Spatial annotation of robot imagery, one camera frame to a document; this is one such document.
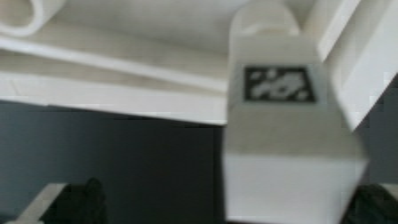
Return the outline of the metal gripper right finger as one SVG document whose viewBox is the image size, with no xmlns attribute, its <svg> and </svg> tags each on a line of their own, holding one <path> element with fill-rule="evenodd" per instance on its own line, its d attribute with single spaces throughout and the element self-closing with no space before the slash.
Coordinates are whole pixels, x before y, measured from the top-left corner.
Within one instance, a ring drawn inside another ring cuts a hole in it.
<svg viewBox="0 0 398 224">
<path fill-rule="evenodd" d="M 398 184 L 358 188 L 346 224 L 398 224 Z"/>
</svg>

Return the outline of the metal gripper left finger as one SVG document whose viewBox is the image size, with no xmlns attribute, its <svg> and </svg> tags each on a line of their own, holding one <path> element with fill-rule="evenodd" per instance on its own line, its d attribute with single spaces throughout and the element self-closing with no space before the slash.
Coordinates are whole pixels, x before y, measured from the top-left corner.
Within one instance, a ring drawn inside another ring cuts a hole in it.
<svg viewBox="0 0 398 224">
<path fill-rule="evenodd" d="M 109 224 L 104 184 L 51 183 L 11 224 Z"/>
</svg>

